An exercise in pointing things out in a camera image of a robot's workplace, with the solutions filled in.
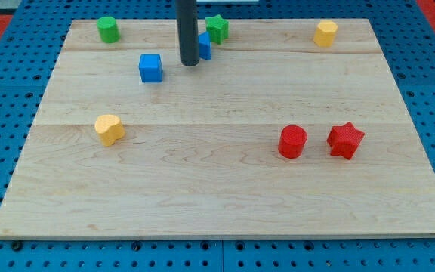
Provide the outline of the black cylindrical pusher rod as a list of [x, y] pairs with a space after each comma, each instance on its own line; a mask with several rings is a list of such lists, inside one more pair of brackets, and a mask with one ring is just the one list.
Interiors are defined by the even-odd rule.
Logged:
[[184, 66], [196, 66], [199, 63], [196, 0], [176, 0], [175, 13], [181, 63]]

